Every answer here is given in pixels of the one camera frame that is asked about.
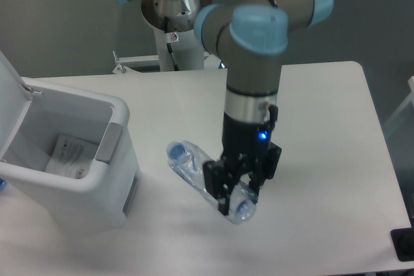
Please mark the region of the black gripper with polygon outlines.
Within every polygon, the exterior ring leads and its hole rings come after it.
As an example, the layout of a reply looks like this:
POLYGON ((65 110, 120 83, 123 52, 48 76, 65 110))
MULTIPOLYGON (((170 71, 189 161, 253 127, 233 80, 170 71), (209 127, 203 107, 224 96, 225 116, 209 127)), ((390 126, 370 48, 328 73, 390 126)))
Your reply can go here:
POLYGON ((271 105, 269 113, 270 118, 259 123, 242 122, 225 114, 222 156, 202 165, 206 191, 224 216, 239 216, 239 206, 246 203, 243 175, 249 173, 249 188, 257 196, 265 181, 275 175, 282 153, 282 148, 271 142, 278 107, 271 105))

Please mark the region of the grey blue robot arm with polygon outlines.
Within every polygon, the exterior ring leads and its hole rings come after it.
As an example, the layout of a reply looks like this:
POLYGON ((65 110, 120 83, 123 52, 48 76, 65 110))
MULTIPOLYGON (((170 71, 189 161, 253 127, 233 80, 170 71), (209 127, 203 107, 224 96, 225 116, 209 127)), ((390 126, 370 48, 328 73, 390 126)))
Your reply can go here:
MULTIPOLYGON (((118 0, 127 3, 132 0, 118 0)), ((151 0, 147 21, 165 32, 192 30, 228 70, 223 153, 202 166, 204 188, 224 216, 241 218, 274 177, 281 148, 271 135, 288 34, 327 19, 334 0, 247 0, 225 6, 201 0, 151 0)))

